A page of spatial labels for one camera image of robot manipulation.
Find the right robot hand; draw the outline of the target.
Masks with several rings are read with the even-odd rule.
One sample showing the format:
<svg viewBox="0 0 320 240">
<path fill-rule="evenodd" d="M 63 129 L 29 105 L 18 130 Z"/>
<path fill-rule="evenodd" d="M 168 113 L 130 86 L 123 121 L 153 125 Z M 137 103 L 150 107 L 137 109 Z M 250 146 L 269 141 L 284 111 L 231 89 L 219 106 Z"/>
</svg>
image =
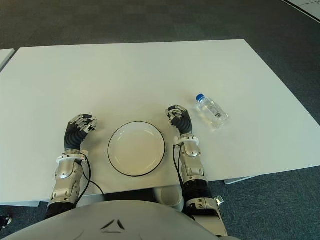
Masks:
<svg viewBox="0 0 320 240">
<path fill-rule="evenodd" d="M 165 110 L 172 126 L 176 127 L 181 135 L 192 133 L 192 120 L 187 109 L 180 105 L 173 105 Z"/>
</svg>

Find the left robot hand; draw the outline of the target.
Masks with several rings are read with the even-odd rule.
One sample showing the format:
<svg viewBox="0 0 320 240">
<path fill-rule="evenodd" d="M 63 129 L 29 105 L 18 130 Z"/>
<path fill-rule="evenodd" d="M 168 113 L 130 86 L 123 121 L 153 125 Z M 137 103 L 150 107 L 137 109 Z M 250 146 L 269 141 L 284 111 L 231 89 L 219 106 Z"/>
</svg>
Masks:
<svg viewBox="0 0 320 240">
<path fill-rule="evenodd" d="M 89 114 L 79 114 L 71 119 L 64 134 L 64 152 L 80 152 L 89 132 L 96 129 L 98 120 Z"/>
</svg>

